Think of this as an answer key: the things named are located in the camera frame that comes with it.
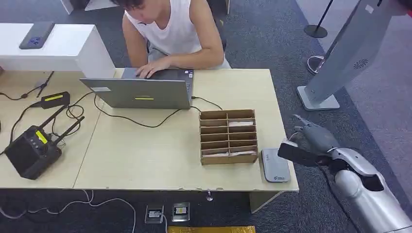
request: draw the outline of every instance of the cardboard compartment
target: cardboard compartment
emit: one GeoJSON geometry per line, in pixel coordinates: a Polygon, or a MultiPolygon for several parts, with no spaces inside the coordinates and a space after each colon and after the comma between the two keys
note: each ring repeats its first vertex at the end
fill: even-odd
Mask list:
{"type": "Polygon", "coordinates": [[[221,134],[205,134],[200,135],[201,142],[218,142],[229,140],[229,135],[226,133],[221,134]]]}
{"type": "Polygon", "coordinates": [[[258,159],[253,110],[205,111],[199,114],[199,121],[202,165],[254,163],[258,159]]]}
{"type": "Polygon", "coordinates": [[[227,111],[227,117],[229,119],[255,118],[255,113],[252,109],[231,110],[231,111],[227,111]]]}
{"type": "Polygon", "coordinates": [[[256,146],[258,141],[256,140],[241,140],[241,141],[229,141],[229,147],[247,147],[256,146]]]}
{"type": "Polygon", "coordinates": [[[229,148],[229,153],[236,153],[236,152],[242,152],[242,151],[251,151],[251,150],[254,150],[257,153],[258,152],[258,147],[257,146],[232,147],[232,148],[229,148]]]}
{"type": "Polygon", "coordinates": [[[227,121],[227,125],[229,127],[236,127],[236,126],[250,126],[250,125],[256,125],[256,124],[255,124],[254,118],[249,118],[249,119],[229,119],[227,121]]]}
{"type": "Polygon", "coordinates": [[[230,133],[229,140],[257,140],[256,133],[230,133]]]}
{"type": "Polygon", "coordinates": [[[204,111],[200,113],[200,120],[227,119],[225,111],[204,111]]]}
{"type": "Polygon", "coordinates": [[[256,132],[256,126],[232,126],[229,127],[229,133],[254,133],[256,132]]]}
{"type": "Polygon", "coordinates": [[[200,120],[201,127],[227,126],[227,120],[200,120]]]}
{"type": "Polygon", "coordinates": [[[227,127],[200,127],[200,134],[227,133],[227,127]]]}
{"type": "Polygon", "coordinates": [[[200,148],[201,150],[229,148],[229,142],[202,142],[200,148]]]}

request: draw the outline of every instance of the electrical socket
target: electrical socket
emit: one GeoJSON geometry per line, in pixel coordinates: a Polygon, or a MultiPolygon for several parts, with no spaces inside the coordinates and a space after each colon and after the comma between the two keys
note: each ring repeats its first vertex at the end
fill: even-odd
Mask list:
{"type": "Polygon", "coordinates": [[[146,215],[144,223],[162,223],[164,214],[164,205],[151,204],[146,206],[146,215]]]}

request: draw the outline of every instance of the phone case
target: phone case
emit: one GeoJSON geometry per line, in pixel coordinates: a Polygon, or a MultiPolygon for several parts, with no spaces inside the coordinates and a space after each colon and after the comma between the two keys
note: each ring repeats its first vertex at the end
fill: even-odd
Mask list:
{"type": "Polygon", "coordinates": [[[36,22],[24,37],[19,48],[22,50],[39,49],[49,37],[54,27],[53,22],[36,22]]]}

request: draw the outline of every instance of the laptop lid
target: laptop lid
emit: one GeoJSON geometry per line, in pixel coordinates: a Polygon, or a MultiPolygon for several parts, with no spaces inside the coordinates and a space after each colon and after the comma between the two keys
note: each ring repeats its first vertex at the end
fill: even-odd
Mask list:
{"type": "Polygon", "coordinates": [[[80,79],[113,108],[189,109],[184,80],[80,79]]]}

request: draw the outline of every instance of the black hair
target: black hair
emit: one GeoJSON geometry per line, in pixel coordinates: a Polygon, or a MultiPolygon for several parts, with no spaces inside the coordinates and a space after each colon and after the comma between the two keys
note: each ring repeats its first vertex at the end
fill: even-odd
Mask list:
{"type": "Polygon", "coordinates": [[[140,7],[144,0],[111,0],[114,4],[122,6],[126,9],[128,8],[138,8],[140,7]]]}

